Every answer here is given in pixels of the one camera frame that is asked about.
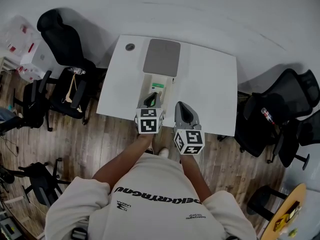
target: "wooden floor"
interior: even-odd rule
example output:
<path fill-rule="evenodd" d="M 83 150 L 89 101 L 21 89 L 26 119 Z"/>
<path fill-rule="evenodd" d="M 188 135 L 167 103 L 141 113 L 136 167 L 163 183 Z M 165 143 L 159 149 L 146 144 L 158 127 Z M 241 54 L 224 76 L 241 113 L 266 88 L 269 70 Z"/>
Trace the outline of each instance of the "wooden floor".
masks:
<path fill-rule="evenodd" d="M 16 74 L 2 74 L 0 106 L 7 108 L 12 103 L 14 88 L 16 97 L 22 100 L 27 82 Z M 6 147 L 5 141 L 0 139 L 1 164 L 8 169 L 17 170 L 18 166 L 25 167 L 35 162 L 48 161 L 53 164 L 55 159 L 61 157 L 63 162 L 58 167 L 61 179 L 72 181 L 76 176 L 92 177 L 101 166 L 132 143 L 137 134 L 133 121 L 96 114 L 97 105 L 97 101 L 91 102 L 89 112 L 87 111 L 89 122 L 85 126 L 81 120 L 50 111 L 49 120 L 53 132 L 48 132 L 45 125 L 39 129 L 24 127 L 7 132 L 4 137 L 19 146 L 19 154 L 15 157 Z M 217 136 L 213 134 L 206 134 L 205 138 L 203 157 L 198 159 L 206 183 L 213 193 L 219 190 L 232 193 L 258 232 L 264 219 L 258 215 L 248 215 L 246 203 L 253 192 L 263 185 L 274 189 L 280 187 L 284 175 L 283 166 L 277 158 L 273 164 L 266 163 L 273 147 L 267 147 L 259 158 L 255 158 L 247 152 L 240 153 L 238 143 L 231 137 L 222 142 L 217 141 Z M 13 144 L 8 141 L 6 143 L 15 151 Z M 169 148 L 169 158 L 178 160 L 171 128 L 163 127 L 155 138 L 155 151 L 162 147 Z M 13 184 L 8 185 L 10 193 L 2 194 L 4 200 L 21 196 L 22 185 L 29 186 L 29 179 L 16 178 Z M 30 217 L 23 224 L 34 236 L 38 236 L 44 230 L 48 209 L 37 202 L 33 192 L 29 196 L 31 203 L 20 201 L 10 207 L 18 220 Z M 271 207 L 273 202 L 274 199 L 271 199 L 268 206 Z"/>

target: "black office chair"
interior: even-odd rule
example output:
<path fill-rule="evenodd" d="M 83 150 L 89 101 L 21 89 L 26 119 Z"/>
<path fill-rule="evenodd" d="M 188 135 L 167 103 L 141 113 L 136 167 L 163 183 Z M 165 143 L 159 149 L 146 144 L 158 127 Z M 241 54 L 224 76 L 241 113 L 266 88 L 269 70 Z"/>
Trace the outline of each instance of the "black office chair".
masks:
<path fill-rule="evenodd" d="M 299 144 L 307 146 L 320 143 L 320 110 L 305 120 L 291 120 L 287 125 L 281 128 L 277 144 L 273 150 L 272 163 L 275 156 L 279 155 L 280 161 L 284 167 L 289 167 L 296 158 L 303 162 L 302 169 L 305 170 L 310 154 L 306 158 L 297 155 Z"/>
<path fill-rule="evenodd" d="M 281 126 L 297 117 L 310 115 L 319 99 L 319 85 L 310 70 L 298 75 L 293 69 L 286 69 L 268 90 L 253 93 L 238 106 L 234 138 L 241 151 L 259 157 L 267 145 L 276 143 L 275 127 L 262 114 L 262 108 Z"/>
<path fill-rule="evenodd" d="M 49 83 L 55 84 L 49 99 L 51 109 L 72 118 L 82 119 L 82 123 L 85 125 L 88 122 L 86 109 L 90 98 L 97 99 L 97 93 L 100 91 L 99 84 L 107 69 L 97 68 L 93 62 L 84 58 L 77 31 L 73 27 L 63 24 L 57 9 L 42 14 L 37 22 L 37 29 L 41 32 L 43 39 L 60 65 L 86 71 L 85 74 L 75 75 L 76 89 L 73 88 L 70 94 L 72 101 L 77 100 L 78 106 L 75 106 L 75 103 L 65 102 L 74 76 L 73 72 L 65 68 L 58 80 L 49 81 Z"/>
<path fill-rule="evenodd" d="M 30 127 L 40 128 L 44 123 L 44 117 L 46 120 L 46 127 L 49 132 L 52 128 L 49 127 L 49 108 L 50 103 L 46 99 L 46 77 L 43 80 L 35 80 L 33 83 L 29 83 L 23 90 L 23 101 L 16 98 L 16 90 L 13 90 L 12 105 L 15 104 L 22 106 L 23 118 L 15 116 L 10 120 L 7 120 L 0 124 L 0 136 L 3 136 L 6 132 L 13 128 Z"/>
<path fill-rule="evenodd" d="M 69 181 L 58 180 L 57 175 L 58 162 L 62 161 L 62 158 L 55 160 L 53 174 L 51 175 L 47 170 L 47 162 L 44 164 L 40 162 L 32 163 L 28 167 L 19 167 L 20 170 L 9 170 L 9 172 L 16 177 L 29 177 L 31 185 L 24 189 L 24 196 L 27 200 L 28 193 L 33 190 L 36 199 L 42 205 L 50 207 L 56 200 L 58 195 L 56 190 L 62 195 L 62 190 L 58 186 L 60 184 L 70 184 Z"/>

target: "cable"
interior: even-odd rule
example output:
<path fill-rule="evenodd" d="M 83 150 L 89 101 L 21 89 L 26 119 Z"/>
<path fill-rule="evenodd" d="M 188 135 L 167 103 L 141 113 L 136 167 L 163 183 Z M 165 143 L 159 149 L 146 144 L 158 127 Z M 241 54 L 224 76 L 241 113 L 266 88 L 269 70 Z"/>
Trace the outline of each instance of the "cable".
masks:
<path fill-rule="evenodd" d="M 19 147 L 17 146 L 17 144 L 11 142 L 8 139 L 3 138 L 2 136 L 0 136 L 0 138 L 4 140 L 4 144 L 5 144 L 6 148 L 17 158 L 18 154 L 19 154 Z M 12 150 L 8 147 L 7 142 L 10 142 L 11 144 L 15 145 L 16 154 L 13 153 Z"/>

